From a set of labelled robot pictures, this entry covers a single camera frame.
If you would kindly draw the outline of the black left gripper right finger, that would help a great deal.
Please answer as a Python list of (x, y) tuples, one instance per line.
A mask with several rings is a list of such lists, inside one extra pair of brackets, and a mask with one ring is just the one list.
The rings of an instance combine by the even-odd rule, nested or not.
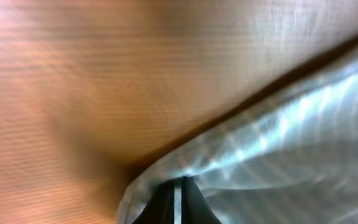
[(221, 224), (191, 177), (181, 180), (181, 224)]

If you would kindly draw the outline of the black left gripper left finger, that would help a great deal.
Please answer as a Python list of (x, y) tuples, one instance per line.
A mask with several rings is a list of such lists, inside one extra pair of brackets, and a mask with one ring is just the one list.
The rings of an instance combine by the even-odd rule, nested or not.
[(133, 224), (174, 224), (174, 201), (174, 181), (159, 185)]

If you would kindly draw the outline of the light blue striped shirt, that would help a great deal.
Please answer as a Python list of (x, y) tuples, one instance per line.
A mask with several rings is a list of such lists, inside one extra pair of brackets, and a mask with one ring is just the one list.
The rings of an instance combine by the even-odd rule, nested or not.
[(358, 224), (358, 46), (169, 152), (126, 189), (133, 223), (159, 185), (195, 180), (221, 223)]

